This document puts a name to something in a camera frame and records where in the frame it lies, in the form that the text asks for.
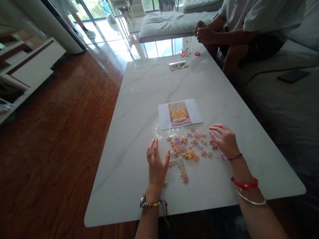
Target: sofa cushion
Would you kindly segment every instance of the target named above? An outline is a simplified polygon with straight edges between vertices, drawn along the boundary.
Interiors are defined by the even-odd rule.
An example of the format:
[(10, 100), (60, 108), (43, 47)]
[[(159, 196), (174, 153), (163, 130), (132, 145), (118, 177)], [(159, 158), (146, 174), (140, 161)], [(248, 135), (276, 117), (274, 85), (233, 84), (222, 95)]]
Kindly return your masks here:
[(319, 66), (319, 52), (288, 40), (271, 58), (240, 65), (238, 83), (246, 85), (255, 75), (263, 72), (315, 66)]
[(246, 86), (255, 102), (282, 127), (291, 144), (303, 152), (308, 171), (319, 171), (319, 67), (306, 68), (310, 74), (293, 84), (277, 80), (283, 72), (260, 74)]
[(183, 13), (212, 12), (219, 10), (224, 0), (197, 0), (183, 5)]
[(183, 14), (181, 12), (148, 13), (143, 19), (140, 43), (193, 36), (196, 23), (210, 23), (216, 12)]
[(319, 51), (319, 1), (307, 0), (303, 21), (300, 27), (291, 31), (290, 39)]

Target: man's hands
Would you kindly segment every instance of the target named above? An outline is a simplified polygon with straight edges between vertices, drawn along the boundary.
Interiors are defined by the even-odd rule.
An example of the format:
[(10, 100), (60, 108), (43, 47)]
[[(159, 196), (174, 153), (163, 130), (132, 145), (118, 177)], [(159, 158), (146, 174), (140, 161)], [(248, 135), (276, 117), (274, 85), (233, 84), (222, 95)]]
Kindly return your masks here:
[(170, 150), (166, 152), (165, 160), (162, 162), (159, 154), (159, 140), (153, 139), (148, 148), (146, 154), (147, 161), (149, 163), (150, 183), (146, 190), (147, 202), (158, 202), (160, 200), (160, 194), (163, 188), (163, 181), (166, 177), (168, 162), (170, 158)]
[(240, 154), (235, 134), (224, 124), (214, 124), (209, 127), (210, 130), (216, 130), (222, 135), (222, 138), (218, 138), (217, 135), (210, 131), (210, 135), (216, 142), (221, 151), (228, 157), (233, 158)]
[(195, 25), (195, 28), (193, 30), (193, 33), (195, 35), (195, 37), (197, 37), (197, 31), (198, 31), (198, 28), (205, 28), (207, 27), (207, 25), (203, 22), (203, 21), (199, 21), (196, 25)]
[(214, 44), (216, 33), (208, 27), (197, 29), (197, 40), (203, 44)]

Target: gray t-shirt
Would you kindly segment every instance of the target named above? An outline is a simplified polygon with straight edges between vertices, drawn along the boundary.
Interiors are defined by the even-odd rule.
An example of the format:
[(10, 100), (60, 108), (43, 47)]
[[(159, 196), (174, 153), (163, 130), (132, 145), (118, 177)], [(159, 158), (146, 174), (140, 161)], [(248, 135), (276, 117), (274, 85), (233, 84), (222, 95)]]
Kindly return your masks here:
[(305, 0), (224, 0), (219, 15), (227, 18), (229, 31), (269, 33), (285, 42), (300, 26), (305, 6)]

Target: marble surface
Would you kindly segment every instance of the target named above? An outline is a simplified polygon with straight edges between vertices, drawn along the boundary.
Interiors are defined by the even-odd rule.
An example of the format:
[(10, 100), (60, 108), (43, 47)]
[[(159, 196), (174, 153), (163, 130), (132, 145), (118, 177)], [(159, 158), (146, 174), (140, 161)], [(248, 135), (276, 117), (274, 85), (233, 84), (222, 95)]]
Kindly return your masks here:
[[(184, 47), (191, 51), (187, 58), (173, 55), (128, 63), (87, 206), (87, 227), (140, 218), (139, 202), (149, 177), (146, 149), (153, 138), (159, 138), (159, 152), (164, 157), (171, 149), (166, 137), (186, 135), (195, 127), (208, 135), (208, 142), (208, 127), (215, 123), (226, 124), (236, 134), (267, 199), (306, 192), (203, 45), (195, 38), (185, 38)], [(201, 55), (194, 56), (194, 51)], [(168, 64), (178, 60), (187, 60), (190, 67), (171, 71)], [(204, 123), (160, 131), (158, 105), (191, 98), (196, 100)], [(221, 159), (221, 151), (213, 153), (213, 158), (200, 156), (199, 162), (185, 160), (187, 185), (177, 167), (168, 169), (168, 185), (161, 198), (168, 201), (170, 215), (238, 204), (230, 164)]]

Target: dark shorts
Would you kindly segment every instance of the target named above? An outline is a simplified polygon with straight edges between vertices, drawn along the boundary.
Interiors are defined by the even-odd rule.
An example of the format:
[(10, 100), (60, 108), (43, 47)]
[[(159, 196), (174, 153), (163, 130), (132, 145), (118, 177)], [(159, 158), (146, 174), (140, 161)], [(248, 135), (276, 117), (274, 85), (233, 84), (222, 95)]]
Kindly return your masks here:
[[(254, 39), (248, 43), (248, 53), (243, 61), (260, 61), (275, 55), (283, 46), (277, 37), (268, 34), (257, 34)], [(221, 53), (226, 56), (229, 45), (220, 46)]]

